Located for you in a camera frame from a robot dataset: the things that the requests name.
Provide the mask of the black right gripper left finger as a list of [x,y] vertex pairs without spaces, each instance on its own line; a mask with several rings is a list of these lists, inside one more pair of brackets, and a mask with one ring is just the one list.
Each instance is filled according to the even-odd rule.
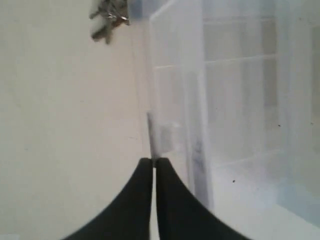
[[66,240],[149,240],[153,191],[153,162],[139,160],[115,199],[94,219]]

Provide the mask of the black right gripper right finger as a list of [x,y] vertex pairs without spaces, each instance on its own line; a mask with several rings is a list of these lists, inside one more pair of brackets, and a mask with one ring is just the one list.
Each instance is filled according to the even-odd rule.
[[156,168],[156,211],[161,240],[245,240],[223,223],[188,190],[168,158]]

